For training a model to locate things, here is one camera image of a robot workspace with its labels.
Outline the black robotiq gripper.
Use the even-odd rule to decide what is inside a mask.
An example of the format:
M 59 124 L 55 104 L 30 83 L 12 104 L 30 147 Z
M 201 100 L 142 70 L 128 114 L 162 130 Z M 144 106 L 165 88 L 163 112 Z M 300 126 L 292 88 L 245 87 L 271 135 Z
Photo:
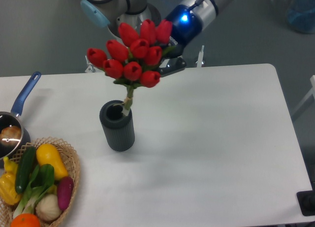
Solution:
M 163 60 L 157 69 L 161 76 L 169 76 L 186 68 L 186 61 L 178 56 L 182 55 L 184 48 L 201 33 L 203 27 L 200 18 L 193 12 L 196 7 L 196 4 L 180 4 L 165 17 L 172 23 L 169 43 L 174 47 L 166 54 L 170 59 Z

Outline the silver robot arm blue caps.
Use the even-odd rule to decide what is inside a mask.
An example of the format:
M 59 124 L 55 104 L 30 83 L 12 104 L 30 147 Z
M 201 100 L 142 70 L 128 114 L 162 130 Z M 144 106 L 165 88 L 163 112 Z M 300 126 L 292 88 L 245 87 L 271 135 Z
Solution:
M 227 7 L 233 0 L 182 0 L 166 16 L 173 25 L 170 44 L 175 51 L 162 62 L 158 72 L 162 77 L 182 71 L 187 66 L 182 58 L 184 48 Z M 118 26 L 131 25 L 137 31 L 146 19 L 158 25 L 162 18 L 158 9 L 147 0 L 81 0 L 81 9 L 98 27 L 108 28 L 120 39 Z

